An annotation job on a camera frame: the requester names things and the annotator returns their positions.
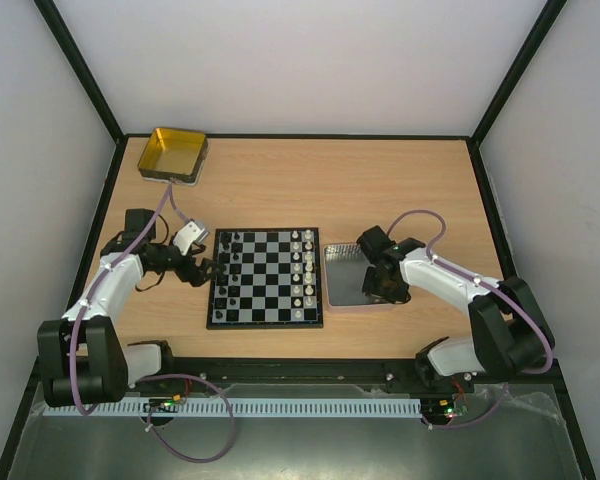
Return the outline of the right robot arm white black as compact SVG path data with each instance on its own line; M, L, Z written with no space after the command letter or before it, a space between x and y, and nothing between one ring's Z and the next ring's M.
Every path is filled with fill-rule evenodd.
M438 391L456 374L485 373L507 382L520 373L543 374L553 365L553 333L521 278L479 275L414 238L397 243L378 225L363 232L357 245L370 263L365 295L400 305L417 287L469 319L470 336L443 337L416 354L416 379L423 389Z

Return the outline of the black white chess board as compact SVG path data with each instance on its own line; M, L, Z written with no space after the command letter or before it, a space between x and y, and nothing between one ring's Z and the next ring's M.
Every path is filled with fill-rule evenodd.
M312 231L311 240L304 238L307 229ZM299 232L297 240L291 237L294 230ZM221 251L223 232L231 233L228 252ZM307 241L313 243L309 251L304 249ZM293 242L300 243L300 250L293 251ZM298 262L292 259L295 252L300 254ZM314 256L310 261L314 266L311 284L304 282L306 252ZM215 234L213 259L223 264L225 277L210 284L206 323L209 330L321 328L324 325L318 228L219 229ZM294 264L302 267L298 283L292 280ZM301 287L299 294L293 293L294 285ZM310 296L305 294L307 285L314 288ZM225 295L219 295L219 286L226 287ZM307 297L314 298L313 305L305 305ZM300 307L293 305L295 298L302 300ZM303 312L301 319L294 317L295 310Z

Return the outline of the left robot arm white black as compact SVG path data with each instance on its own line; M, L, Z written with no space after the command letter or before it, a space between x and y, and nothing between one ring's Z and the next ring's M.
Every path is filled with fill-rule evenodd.
M120 401L144 377L166 372L174 363L165 340L122 346L115 324L130 294L148 272L172 272L183 283L200 287L215 279L221 264L203 257L209 231L189 219L175 234L156 241L160 214L130 209L122 231L100 252L98 270L81 297L58 320L37 332L44 399L50 407Z

